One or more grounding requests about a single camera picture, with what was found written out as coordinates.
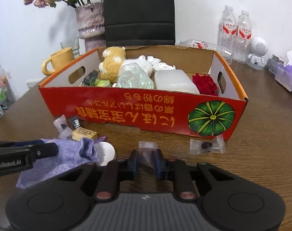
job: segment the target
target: mug handle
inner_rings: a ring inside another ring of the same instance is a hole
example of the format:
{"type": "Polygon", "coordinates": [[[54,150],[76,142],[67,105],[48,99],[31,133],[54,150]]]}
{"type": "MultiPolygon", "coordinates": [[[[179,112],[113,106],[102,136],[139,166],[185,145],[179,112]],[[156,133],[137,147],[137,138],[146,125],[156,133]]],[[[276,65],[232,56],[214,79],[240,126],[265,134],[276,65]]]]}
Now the mug handle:
{"type": "Polygon", "coordinates": [[[52,61],[51,58],[45,60],[45,61],[42,63],[42,65],[41,65],[41,71],[42,71],[42,73],[43,73],[44,75],[52,75],[52,74],[55,72],[55,70],[49,71],[49,70],[47,69],[47,64],[48,64],[50,61],[52,61]]]}

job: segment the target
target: gray ribbed panel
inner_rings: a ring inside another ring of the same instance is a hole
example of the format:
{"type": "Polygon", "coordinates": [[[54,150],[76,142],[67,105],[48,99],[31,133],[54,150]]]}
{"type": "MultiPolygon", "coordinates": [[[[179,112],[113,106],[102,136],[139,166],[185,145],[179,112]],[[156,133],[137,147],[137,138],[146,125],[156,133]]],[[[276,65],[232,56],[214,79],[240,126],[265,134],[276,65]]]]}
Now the gray ribbed panel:
{"type": "Polygon", "coordinates": [[[110,203],[97,204],[72,231],[218,231],[196,205],[181,203],[171,193],[121,193],[110,203]]]}

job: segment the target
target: purple textured vase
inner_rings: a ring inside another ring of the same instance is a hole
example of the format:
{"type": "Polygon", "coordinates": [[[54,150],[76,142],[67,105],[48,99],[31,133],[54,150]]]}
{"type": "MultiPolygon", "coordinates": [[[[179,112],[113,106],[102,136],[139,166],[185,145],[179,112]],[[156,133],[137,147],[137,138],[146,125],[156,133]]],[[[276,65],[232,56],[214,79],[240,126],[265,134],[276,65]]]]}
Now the purple textured vase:
{"type": "Polygon", "coordinates": [[[103,3],[91,3],[76,8],[79,38],[85,40],[85,51],[105,46],[103,3]]]}

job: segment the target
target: red cardboard box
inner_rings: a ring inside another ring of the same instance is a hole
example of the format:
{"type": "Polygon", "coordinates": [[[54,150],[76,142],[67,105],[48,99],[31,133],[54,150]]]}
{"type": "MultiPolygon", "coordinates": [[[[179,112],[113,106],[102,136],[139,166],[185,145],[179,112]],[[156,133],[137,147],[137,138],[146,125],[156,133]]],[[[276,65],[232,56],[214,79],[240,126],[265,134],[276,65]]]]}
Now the red cardboard box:
{"type": "Polygon", "coordinates": [[[230,66],[212,50],[179,46],[127,47],[127,58],[154,56],[182,69],[190,78],[209,74],[219,95],[194,95],[162,90],[79,87],[98,66],[104,48],[94,49],[55,72],[39,90],[53,116],[98,123],[117,123],[143,130],[228,140],[247,105],[247,95],[230,66]]]}

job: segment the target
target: white wall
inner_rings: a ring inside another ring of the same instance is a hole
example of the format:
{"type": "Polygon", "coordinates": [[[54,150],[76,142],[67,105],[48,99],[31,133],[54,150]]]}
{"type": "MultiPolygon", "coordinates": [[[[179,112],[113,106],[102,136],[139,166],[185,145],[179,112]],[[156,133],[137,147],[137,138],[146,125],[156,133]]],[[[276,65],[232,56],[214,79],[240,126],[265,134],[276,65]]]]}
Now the white wall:
{"type": "MultiPolygon", "coordinates": [[[[266,58],[272,53],[285,56],[292,49],[292,0],[175,0],[176,40],[216,43],[225,4],[234,7],[236,17],[241,9],[250,11],[253,36],[269,45],[266,58]]],[[[18,97],[27,91],[27,80],[44,77],[40,65],[60,49],[59,43],[76,33],[74,9],[64,3],[36,8],[22,0],[0,0],[0,64],[11,73],[18,97]]],[[[84,53],[82,41],[80,46],[84,53]]]]}

